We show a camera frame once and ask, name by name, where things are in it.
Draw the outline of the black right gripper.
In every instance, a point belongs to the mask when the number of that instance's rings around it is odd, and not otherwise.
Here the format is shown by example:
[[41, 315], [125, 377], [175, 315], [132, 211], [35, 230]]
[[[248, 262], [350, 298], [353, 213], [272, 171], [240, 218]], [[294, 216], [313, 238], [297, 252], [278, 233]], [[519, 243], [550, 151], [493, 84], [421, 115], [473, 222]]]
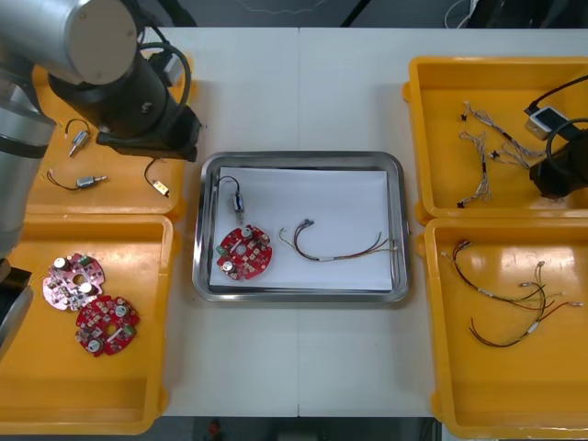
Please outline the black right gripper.
[[562, 171], [558, 171], [548, 160], [534, 164], [529, 178], [543, 198], [557, 199], [568, 196], [574, 190], [573, 166], [567, 158], [555, 161]]

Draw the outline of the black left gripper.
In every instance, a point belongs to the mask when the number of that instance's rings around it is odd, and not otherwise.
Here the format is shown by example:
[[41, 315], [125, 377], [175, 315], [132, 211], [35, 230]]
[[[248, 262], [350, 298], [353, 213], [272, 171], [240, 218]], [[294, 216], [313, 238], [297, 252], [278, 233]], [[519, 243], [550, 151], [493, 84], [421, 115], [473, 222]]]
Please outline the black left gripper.
[[100, 133], [96, 142], [108, 146], [122, 155], [177, 159], [195, 162], [198, 156], [198, 136], [201, 123], [191, 107], [185, 106], [179, 117], [166, 129], [158, 125], [142, 141], [118, 139]]

